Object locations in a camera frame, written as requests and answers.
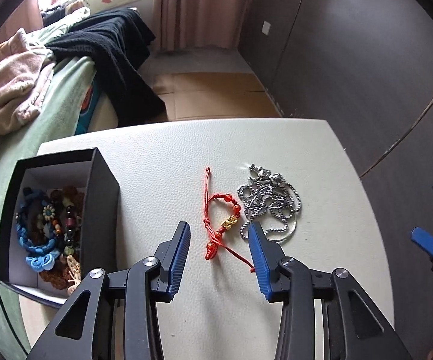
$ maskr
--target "black box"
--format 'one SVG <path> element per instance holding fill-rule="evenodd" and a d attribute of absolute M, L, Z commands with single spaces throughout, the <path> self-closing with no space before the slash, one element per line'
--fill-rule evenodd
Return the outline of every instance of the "black box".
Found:
<path fill-rule="evenodd" d="M 41 155 L 17 162 L 0 221 L 0 282 L 39 303 L 59 308 L 68 297 L 45 283 L 25 262 L 28 253 L 18 243 L 17 205 L 23 188 L 60 189 L 74 185 L 85 192 L 80 231 L 82 279 L 94 268 L 117 270 L 116 222 L 120 185 L 97 148 Z"/>

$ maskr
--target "metal pivot bolt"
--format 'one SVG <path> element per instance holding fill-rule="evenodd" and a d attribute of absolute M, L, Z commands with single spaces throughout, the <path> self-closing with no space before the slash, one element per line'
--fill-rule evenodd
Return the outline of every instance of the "metal pivot bolt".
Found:
<path fill-rule="evenodd" d="M 339 278 L 346 279 L 348 277 L 348 271 L 345 268 L 337 268 L 335 270 L 335 275 Z"/>
<path fill-rule="evenodd" d="M 281 259 L 281 263 L 284 266 L 289 266 L 290 264 L 292 264 L 295 261 L 295 259 L 293 257 L 283 257 Z"/>
<path fill-rule="evenodd" d="M 156 263 L 158 263 L 158 258 L 150 256 L 150 257 L 145 257 L 143 259 L 143 265 L 144 266 L 154 266 Z"/>
<path fill-rule="evenodd" d="M 92 279 L 101 278 L 102 275 L 103 275 L 103 269 L 101 268 L 95 268 L 90 271 L 90 277 Z"/>

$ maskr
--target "red bracelet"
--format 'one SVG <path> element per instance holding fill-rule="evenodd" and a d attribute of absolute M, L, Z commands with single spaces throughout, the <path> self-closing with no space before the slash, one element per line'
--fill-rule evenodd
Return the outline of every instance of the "red bracelet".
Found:
<path fill-rule="evenodd" d="M 237 201 L 231 196 L 230 194 L 222 194 L 222 193 L 214 193 L 211 197 L 208 197 L 208 178 L 210 176 L 210 168 L 206 168 L 206 176 L 205 176 L 205 190 L 204 190 L 204 218 L 203 223 L 205 224 L 206 232 L 208 233 L 208 237 L 210 238 L 210 241 L 206 244 L 206 255 L 205 259 L 211 260 L 213 257 L 217 255 L 218 247 L 221 246 L 225 248 L 227 251 L 229 251 L 231 254 L 233 254 L 236 258 L 243 261 L 250 267 L 250 272 L 255 272 L 255 268 L 253 268 L 253 265 L 244 257 L 240 256 L 237 252 L 230 249 L 228 246 L 226 246 L 222 242 L 223 233 L 227 230 L 229 230 L 235 223 L 237 223 L 238 218 L 240 218 L 240 211 L 241 207 L 237 203 Z M 230 215 L 226 221 L 224 221 L 220 228 L 215 231 L 213 230 L 210 218 L 208 216 L 208 204 L 211 202 L 211 200 L 215 199 L 224 199 L 227 203 L 233 203 L 233 212 L 234 214 Z"/>

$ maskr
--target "white table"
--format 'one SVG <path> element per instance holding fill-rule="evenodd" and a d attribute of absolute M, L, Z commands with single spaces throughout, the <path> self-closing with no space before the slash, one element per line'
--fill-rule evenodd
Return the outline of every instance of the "white table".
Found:
<path fill-rule="evenodd" d="M 294 237 L 283 249 L 309 268 L 349 269 L 393 324 L 388 262 L 365 191 L 340 142 L 325 121 L 229 119 L 119 128 L 42 144 L 39 155 L 98 147 L 120 183 L 117 227 L 119 269 L 152 255 L 179 221 L 192 230 L 180 292 L 158 304 L 165 357 L 171 360 L 255 359 L 275 356 L 281 305 L 268 304 L 256 277 L 225 250 L 204 259 L 202 223 L 205 167 L 210 193 L 231 193 L 246 183 L 251 163 L 281 173 L 301 195 Z M 211 207 L 212 223 L 228 216 Z M 250 257 L 235 227 L 225 241 Z M 25 298 L 22 315 L 33 344 L 54 311 Z M 316 303 L 316 358 L 323 358 L 321 308 Z M 119 310 L 117 358 L 122 354 Z"/>

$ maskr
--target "pink curtain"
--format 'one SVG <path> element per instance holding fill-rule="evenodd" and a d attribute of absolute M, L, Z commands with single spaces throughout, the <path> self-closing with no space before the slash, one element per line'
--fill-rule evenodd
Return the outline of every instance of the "pink curtain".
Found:
<path fill-rule="evenodd" d="M 154 0 L 156 49 L 236 47 L 246 1 Z"/>
<path fill-rule="evenodd" d="M 38 0 L 23 0 L 0 27 L 0 43 L 5 42 L 23 28 L 26 33 L 43 28 Z"/>

